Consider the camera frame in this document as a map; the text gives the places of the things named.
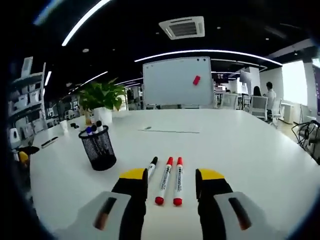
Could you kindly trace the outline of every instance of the red marker cap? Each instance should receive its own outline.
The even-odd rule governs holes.
[[[183,165],[182,157],[178,157],[178,161],[176,162],[177,165]]]
[[[182,199],[181,198],[174,198],[173,204],[176,206],[180,206],[182,204]]]
[[[162,197],[160,197],[160,196],[157,196],[156,198],[155,198],[155,200],[154,200],[154,202],[156,203],[156,204],[158,204],[158,205],[162,205],[162,204],[164,204],[164,199],[162,198]]]
[[[166,164],[169,164],[172,166],[172,163],[174,162],[174,158],[171,156],[169,157],[168,161],[166,162]]]

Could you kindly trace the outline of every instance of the whiteboard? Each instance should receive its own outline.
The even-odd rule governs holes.
[[[193,84],[195,77],[200,80]],[[210,57],[183,57],[143,64],[144,103],[210,105],[213,80]]]

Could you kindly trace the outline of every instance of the white flower pot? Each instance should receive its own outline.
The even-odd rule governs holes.
[[[101,121],[102,125],[112,124],[112,111],[106,107],[98,107],[93,109],[95,122]]]

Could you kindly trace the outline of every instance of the air conditioner vent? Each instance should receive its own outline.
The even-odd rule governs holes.
[[[159,23],[159,26],[171,40],[199,38],[205,36],[203,16],[183,17]]]

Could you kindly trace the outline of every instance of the green plant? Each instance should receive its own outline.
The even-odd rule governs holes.
[[[123,86],[114,85],[116,78],[108,83],[91,82],[80,91],[80,105],[84,110],[93,110],[100,107],[106,107],[113,110],[120,109],[122,99],[120,95],[125,95]]]

